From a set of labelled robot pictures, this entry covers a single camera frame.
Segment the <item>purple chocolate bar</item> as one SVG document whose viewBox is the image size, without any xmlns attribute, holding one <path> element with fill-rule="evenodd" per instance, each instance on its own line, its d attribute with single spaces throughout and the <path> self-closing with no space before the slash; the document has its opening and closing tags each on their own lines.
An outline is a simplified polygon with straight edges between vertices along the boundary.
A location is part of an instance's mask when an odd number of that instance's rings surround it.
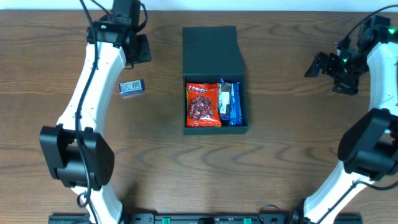
<svg viewBox="0 0 398 224">
<path fill-rule="evenodd" d="M 231 89 L 232 84 L 225 82 L 222 78 L 218 84 L 218 109 L 220 119 L 224 122 L 229 121 L 231 111 Z"/>
</svg>

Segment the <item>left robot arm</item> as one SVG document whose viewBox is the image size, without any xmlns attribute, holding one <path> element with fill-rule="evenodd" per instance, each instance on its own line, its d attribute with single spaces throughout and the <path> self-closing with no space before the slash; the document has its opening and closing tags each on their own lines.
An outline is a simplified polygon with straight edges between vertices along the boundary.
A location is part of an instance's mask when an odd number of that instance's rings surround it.
<svg viewBox="0 0 398 224">
<path fill-rule="evenodd" d="M 146 23 L 139 0 L 114 1 L 113 8 L 94 21 L 84 13 L 86 55 L 83 69 L 65 111 L 55 126 L 43 126 L 39 143 L 53 179 L 76 193 L 83 215 L 51 215 L 49 223 L 131 223 L 110 182 L 114 152 L 104 140 L 111 95 L 121 72 L 151 60 Z"/>
</svg>

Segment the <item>red Hacks candy bag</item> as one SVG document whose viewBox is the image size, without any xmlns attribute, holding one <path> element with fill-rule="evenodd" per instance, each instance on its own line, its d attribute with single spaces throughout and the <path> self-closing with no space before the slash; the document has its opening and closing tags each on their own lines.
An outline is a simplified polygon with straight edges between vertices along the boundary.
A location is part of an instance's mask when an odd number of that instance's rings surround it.
<svg viewBox="0 0 398 224">
<path fill-rule="evenodd" d="M 217 84 L 186 84 L 188 128 L 221 127 L 218 113 L 219 89 Z"/>
</svg>

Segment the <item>small blue candy bar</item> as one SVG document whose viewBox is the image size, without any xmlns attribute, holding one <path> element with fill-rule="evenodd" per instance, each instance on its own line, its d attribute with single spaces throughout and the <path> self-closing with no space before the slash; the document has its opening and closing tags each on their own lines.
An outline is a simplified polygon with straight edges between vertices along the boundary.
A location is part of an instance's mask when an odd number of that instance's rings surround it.
<svg viewBox="0 0 398 224">
<path fill-rule="evenodd" d="M 119 84 L 119 93 L 121 95 L 130 95 L 144 92 L 145 86 L 143 80 L 134 80 Z"/>
</svg>

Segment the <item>black cardboard gift box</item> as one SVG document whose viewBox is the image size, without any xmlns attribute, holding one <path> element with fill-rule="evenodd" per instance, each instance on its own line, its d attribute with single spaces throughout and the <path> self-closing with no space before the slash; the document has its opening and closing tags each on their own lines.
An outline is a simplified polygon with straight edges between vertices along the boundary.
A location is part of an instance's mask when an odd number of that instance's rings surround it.
<svg viewBox="0 0 398 224">
<path fill-rule="evenodd" d="M 246 74 L 235 26 L 184 27 L 183 87 L 187 83 L 218 83 L 220 80 L 239 83 L 239 99 L 243 124 L 241 126 L 198 127 L 187 126 L 187 97 L 183 91 L 184 135 L 245 134 L 249 129 L 246 97 Z"/>
</svg>

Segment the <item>blue Oreo cookie pack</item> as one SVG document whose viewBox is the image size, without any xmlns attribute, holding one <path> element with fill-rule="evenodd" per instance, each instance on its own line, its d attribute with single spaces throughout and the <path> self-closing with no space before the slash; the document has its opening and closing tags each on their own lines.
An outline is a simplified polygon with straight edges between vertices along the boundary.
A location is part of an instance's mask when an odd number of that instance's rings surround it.
<svg viewBox="0 0 398 224">
<path fill-rule="evenodd" d="M 243 116 L 241 112 L 241 100 L 240 100 L 240 82 L 231 84 L 229 125 L 230 126 L 243 125 Z"/>
</svg>

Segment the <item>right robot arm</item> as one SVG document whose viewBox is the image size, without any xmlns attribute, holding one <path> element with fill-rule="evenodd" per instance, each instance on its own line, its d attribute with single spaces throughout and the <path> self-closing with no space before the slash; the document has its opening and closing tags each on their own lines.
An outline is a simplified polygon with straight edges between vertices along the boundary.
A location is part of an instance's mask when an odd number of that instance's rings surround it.
<svg viewBox="0 0 398 224">
<path fill-rule="evenodd" d="M 319 73 L 333 79 L 333 91 L 358 93 L 359 78 L 370 74 L 369 111 L 341 138 L 338 163 L 321 187 L 294 211 L 291 223 L 360 222 L 340 211 L 362 189 L 385 191 L 375 182 L 397 173 L 397 28 L 387 17 L 372 13 L 356 25 L 357 48 L 348 35 L 336 43 L 337 53 L 316 54 L 306 77 Z"/>
</svg>

